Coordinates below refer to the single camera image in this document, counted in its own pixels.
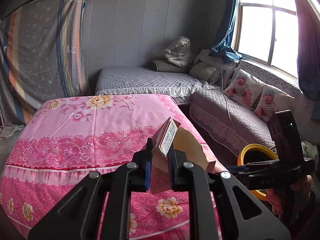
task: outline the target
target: yellow tape roll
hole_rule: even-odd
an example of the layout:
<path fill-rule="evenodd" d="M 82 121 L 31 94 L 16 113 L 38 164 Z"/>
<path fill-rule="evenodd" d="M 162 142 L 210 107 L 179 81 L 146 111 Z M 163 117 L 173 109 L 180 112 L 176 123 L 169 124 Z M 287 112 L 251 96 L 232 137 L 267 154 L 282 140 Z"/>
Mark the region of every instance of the yellow tape roll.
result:
<path fill-rule="evenodd" d="M 267 156 L 269 156 L 272 160 L 276 160 L 278 159 L 278 156 L 271 151 L 270 149 L 268 149 L 267 147 L 260 145 L 260 144 L 249 144 L 246 147 L 243 148 L 243 150 L 240 152 L 239 156 L 238 156 L 238 165 L 244 165 L 244 156 L 247 152 L 249 151 L 260 151 L 264 154 L 266 154 Z M 266 194 L 260 192 L 259 190 L 251 190 L 251 193 L 253 195 L 255 195 L 258 199 L 263 200 L 263 201 L 267 201 L 266 200 Z"/>

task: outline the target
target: gray quilted mattress cover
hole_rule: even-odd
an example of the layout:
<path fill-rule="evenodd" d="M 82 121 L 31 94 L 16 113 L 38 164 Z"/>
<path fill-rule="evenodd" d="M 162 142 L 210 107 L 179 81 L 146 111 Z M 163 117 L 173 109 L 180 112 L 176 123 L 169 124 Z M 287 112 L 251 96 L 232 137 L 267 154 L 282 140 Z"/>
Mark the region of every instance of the gray quilted mattress cover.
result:
<path fill-rule="evenodd" d="M 196 91 L 192 95 L 190 116 L 205 128 L 214 140 L 226 146 L 236 156 L 251 143 L 262 144 L 268 148 L 274 146 L 267 124 L 249 109 L 227 96 L 224 97 L 219 87 L 215 90 Z"/>
<path fill-rule="evenodd" d="M 211 89 L 205 81 L 184 73 L 155 72 L 142 67 L 105 67 L 99 75 L 96 95 L 165 94 L 177 104 L 191 101 L 201 89 Z"/>

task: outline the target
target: gray quilted sofa cover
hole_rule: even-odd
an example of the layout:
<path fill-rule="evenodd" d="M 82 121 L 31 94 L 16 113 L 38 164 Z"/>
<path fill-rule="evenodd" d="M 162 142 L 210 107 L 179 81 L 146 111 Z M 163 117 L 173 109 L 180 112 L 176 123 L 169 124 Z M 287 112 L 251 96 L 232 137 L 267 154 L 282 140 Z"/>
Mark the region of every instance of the gray quilted sofa cover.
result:
<path fill-rule="evenodd" d="M 299 133 L 312 144 L 320 145 L 320 124 L 310 119 L 313 102 L 306 99 L 295 83 L 288 82 L 268 69 L 246 61 L 239 62 L 233 77 L 239 69 L 295 97 L 295 105 L 291 110 Z M 227 147 L 236 156 L 247 144 L 259 143 L 269 148 L 274 146 L 267 124 L 249 109 L 227 96 L 224 97 L 219 87 L 215 90 L 196 91 L 193 94 L 190 117 L 206 129 L 215 141 Z"/>
<path fill-rule="evenodd" d="M 96 95 L 164 94 L 177 104 L 188 103 L 200 89 L 211 89 L 206 81 L 184 73 L 155 72 L 142 67 L 105 67 L 99 75 Z"/>

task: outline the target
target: pillow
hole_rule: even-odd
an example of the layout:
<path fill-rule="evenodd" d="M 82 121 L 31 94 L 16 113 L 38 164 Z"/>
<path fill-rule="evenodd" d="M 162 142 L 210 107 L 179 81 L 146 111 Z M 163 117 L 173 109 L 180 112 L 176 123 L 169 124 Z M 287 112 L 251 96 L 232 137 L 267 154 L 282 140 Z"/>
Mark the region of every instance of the pillow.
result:
<path fill-rule="evenodd" d="M 260 101 L 254 112 L 266 122 L 275 112 L 291 109 L 293 104 L 294 98 L 287 93 L 274 86 L 264 85 Z"/>
<path fill-rule="evenodd" d="M 165 60 L 151 60 L 150 68 L 158 72 L 188 73 L 187 67 L 178 67 Z"/>
<path fill-rule="evenodd" d="M 221 77 L 221 71 L 215 67 L 210 67 L 204 62 L 193 66 L 189 74 L 197 79 L 207 81 L 210 85 L 213 85 Z"/>
<path fill-rule="evenodd" d="M 240 69 L 223 93 L 249 109 L 260 96 L 263 86 L 261 80 Z"/>
<path fill-rule="evenodd" d="M 223 59 L 221 57 L 214 57 L 209 56 L 210 50 L 209 49 L 203 49 L 200 54 L 196 57 L 194 64 L 199 63 L 199 61 L 202 61 L 204 63 L 207 63 L 211 67 L 215 67 L 218 70 L 222 70 L 222 79 L 218 79 L 216 86 L 221 87 L 223 84 L 223 90 L 227 87 L 228 82 L 232 76 L 233 70 L 237 66 L 237 62 L 234 61 L 228 61 L 223 62 Z"/>

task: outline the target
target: pink floral bedspread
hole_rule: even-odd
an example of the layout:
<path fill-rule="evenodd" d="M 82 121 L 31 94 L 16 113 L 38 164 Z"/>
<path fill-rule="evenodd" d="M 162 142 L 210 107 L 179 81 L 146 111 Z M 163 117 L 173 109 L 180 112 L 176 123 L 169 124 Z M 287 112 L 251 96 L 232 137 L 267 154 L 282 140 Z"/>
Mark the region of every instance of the pink floral bedspread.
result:
<path fill-rule="evenodd" d="M 120 95 L 47 101 L 7 160 L 0 204 L 27 238 L 30 229 L 90 171 L 107 173 L 132 159 L 172 117 L 214 154 L 167 95 Z M 215 170 L 224 167 L 217 161 Z M 189 239 L 188 193 L 132 193 L 130 238 Z"/>

